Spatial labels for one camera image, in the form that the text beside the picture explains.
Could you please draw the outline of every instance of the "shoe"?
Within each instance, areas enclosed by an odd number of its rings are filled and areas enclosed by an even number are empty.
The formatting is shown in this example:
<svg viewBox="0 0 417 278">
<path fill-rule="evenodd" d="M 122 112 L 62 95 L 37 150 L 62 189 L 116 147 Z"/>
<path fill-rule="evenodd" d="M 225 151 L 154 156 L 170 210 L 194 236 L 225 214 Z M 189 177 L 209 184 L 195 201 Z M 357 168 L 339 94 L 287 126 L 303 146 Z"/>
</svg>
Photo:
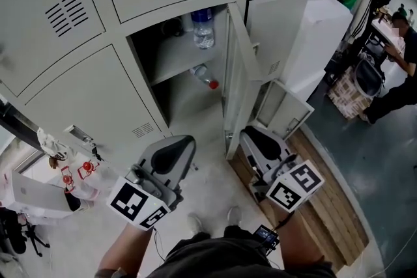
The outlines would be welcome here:
<svg viewBox="0 0 417 278">
<path fill-rule="evenodd" d="M 204 232 L 203 224 L 195 213 L 190 213 L 187 215 L 187 224 L 192 236 L 200 232 Z"/>
<path fill-rule="evenodd" d="M 242 210 L 239 206 L 232 207 L 227 213 L 227 222 L 229 226 L 240 226 L 242 222 Z"/>
<path fill-rule="evenodd" d="M 369 118 L 367 117 L 366 114 L 364 113 L 359 113 L 358 114 L 359 118 L 362 119 L 364 122 L 368 123 L 369 125 L 372 125 L 371 121 L 369 120 Z"/>
</svg>

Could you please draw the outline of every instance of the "wooden pallet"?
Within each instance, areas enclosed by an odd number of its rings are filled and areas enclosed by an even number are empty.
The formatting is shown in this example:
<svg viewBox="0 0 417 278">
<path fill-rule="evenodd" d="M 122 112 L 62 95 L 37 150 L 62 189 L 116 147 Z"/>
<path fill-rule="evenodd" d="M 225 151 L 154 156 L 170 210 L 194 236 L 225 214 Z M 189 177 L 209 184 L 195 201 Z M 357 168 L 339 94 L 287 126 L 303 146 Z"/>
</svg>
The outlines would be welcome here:
<svg viewBox="0 0 417 278">
<path fill-rule="evenodd" d="M 323 187 L 298 210 L 307 230 L 326 259 L 333 263 L 334 271 L 338 272 L 344 265 L 350 266 L 360 256 L 369 243 L 368 237 L 338 181 L 305 135 L 298 130 L 287 144 L 303 160 L 310 160 L 326 180 Z M 248 188 L 255 171 L 246 161 L 240 147 L 229 163 Z M 274 208 L 265 201 L 259 206 L 275 226 L 277 221 Z"/>
</svg>

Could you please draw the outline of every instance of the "black pants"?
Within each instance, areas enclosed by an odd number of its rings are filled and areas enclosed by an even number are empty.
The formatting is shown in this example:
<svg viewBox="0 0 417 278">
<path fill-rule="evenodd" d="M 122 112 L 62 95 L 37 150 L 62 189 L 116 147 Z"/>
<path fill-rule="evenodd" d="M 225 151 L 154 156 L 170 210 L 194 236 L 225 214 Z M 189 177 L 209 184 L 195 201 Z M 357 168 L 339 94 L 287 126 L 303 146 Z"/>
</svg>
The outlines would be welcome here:
<svg viewBox="0 0 417 278">
<path fill-rule="evenodd" d="M 239 226 L 227 226 L 224 229 L 224 238 L 233 238 L 233 239 L 250 239 L 254 240 L 253 235 L 250 234 L 247 230 L 241 229 Z M 204 240 L 208 240 L 211 238 L 209 233 L 200 232 L 194 235 L 192 238 L 188 240 L 181 240 L 168 254 L 168 256 L 178 249 L 185 247 L 186 245 L 190 245 L 193 243 L 201 242 Z"/>
<path fill-rule="evenodd" d="M 401 86 L 390 89 L 382 98 L 374 98 L 364 114 L 371 123 L 375 123 L 391 111 L 412 104 L 417 104 L 417 85 L 407 79 Z"/>
</svg>

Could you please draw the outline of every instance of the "water bottle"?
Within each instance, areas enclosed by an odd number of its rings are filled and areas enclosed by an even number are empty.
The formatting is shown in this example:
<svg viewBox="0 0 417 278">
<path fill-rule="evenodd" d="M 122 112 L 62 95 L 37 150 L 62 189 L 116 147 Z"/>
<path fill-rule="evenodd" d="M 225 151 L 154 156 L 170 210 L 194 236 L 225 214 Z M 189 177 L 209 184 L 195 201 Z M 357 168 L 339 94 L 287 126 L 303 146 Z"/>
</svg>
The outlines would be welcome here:
<svg viewBox="0 0 417 278">
<path fill-rule="evenodd" d="M 199 78 L 203 83 L 208 85 L 211 89 L 219 87 L 217 80 L 213 78 L 208 68 L 203 64 L 190 69 L 190 73 Z"/>
<path fill-rule="evenodd" d="M 194 43 L 200 49 L 209 49 L 214 45 L 213 19 L 211 9 L 205 8 L 191 13 L 194 24 Z"/>
</svg>

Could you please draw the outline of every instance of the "locker vent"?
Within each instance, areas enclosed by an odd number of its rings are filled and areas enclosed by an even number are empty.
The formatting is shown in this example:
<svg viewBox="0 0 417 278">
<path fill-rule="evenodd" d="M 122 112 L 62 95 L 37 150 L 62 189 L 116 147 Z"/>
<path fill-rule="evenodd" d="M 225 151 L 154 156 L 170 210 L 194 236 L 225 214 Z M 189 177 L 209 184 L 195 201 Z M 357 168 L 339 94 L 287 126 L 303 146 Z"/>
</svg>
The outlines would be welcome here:
<svg viewBox="0 0 417 278">
<path fill-rule="evenodd" d="M 47 10 L 45 15 L 58 37 L 89 18 L 81 0 L 62 0 Z"/>
<path fill-rule="evenodd" d="M 278 67 L 280 66 L 280 62 L 281 62 L 281 61 L 278 61 L 278 62 L 276 62 L 275 64 L 272 64 L 272 65 L 271 65 L 271 67 L 269 68 L 269 73 L 268 73 L 268 75 L 270 75 L 271 73 L 275 72 L 275 71 L 278 69 Z"/>
<path fill-rule="evenodd" d="M 152 127 L 152 125 L 150 125 L 149 123 L 146 123 L 146 124 L 138 127 L 137 129 L 134 129 L 132 131 L 132 133 L 136 137 L 140 138 L 140 137 L 143 137 L 145 134 L 147 134 L 149 132 L 152 132 L 153 130 L 154 130 L 154 128 Z"/>
</svg>

